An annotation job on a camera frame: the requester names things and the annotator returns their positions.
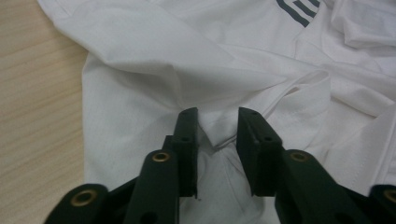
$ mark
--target wooden table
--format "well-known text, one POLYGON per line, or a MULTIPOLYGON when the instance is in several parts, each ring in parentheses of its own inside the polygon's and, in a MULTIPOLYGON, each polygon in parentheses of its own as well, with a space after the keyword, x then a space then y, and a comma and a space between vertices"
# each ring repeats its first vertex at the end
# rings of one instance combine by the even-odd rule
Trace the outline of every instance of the wooden table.
POLYGON ((86 56, 36 0, 0 1, 1 223, 43 223, 82 183, 86 56))

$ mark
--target black stripe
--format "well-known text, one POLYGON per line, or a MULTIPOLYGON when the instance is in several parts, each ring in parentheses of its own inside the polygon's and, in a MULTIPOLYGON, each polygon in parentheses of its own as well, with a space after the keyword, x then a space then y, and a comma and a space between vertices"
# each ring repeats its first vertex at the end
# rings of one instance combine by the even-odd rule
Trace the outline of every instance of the black stripe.
POLYGON ((309 21, 301 17, 293 8, 289 7, 283 0, 276 0, 277 4, 291 15, 295 21, 299 22, 303 27, 309 24, 309 21))
POLYGON ((314 5, 315 7, 319 7, 320 2, 318 0, 308 0, 310 3, 312 3, 312 5, 314 5))
POLYGON ((317 15, 317 13, 311 11, 311 9, 309 9, 309 7, 306 7, 302 2, 294 1, 293 3, 294 3, 294 5, 299 7, 306 15, 308 15, 312 18, 314 18, 317 15))

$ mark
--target wood grain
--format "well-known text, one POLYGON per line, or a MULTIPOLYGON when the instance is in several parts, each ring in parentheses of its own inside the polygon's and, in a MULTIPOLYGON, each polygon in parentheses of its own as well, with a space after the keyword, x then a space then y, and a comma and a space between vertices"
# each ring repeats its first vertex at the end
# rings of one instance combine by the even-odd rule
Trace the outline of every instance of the wood grain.
POLYGON ((0 2, 1 223, 43 223, 82 183, 86 56, 36 0, 0 2))

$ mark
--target clothing pile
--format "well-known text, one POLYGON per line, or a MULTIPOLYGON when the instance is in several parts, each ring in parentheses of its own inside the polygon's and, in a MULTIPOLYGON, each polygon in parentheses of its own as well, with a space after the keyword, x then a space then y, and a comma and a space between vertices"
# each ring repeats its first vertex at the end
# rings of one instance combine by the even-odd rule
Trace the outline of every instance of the clothing pile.
POLYGON ((198 200, 180 223, 278 223, 251 197, 238 107, 339 184, 396 185, 393 0, 38 0, 89 51, 82 71, 86 182, 139 175, 180 111, 199 109, 198 200))

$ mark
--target light wood surface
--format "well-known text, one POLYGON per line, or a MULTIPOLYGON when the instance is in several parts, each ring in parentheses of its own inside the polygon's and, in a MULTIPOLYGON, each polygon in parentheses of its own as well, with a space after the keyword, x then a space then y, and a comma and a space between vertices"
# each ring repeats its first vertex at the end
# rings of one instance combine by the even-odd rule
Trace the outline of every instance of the light wood surface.
POLYGON ((0 1, 0 223, 43 223, 82 183, 86 56, 36 0, 0 1))

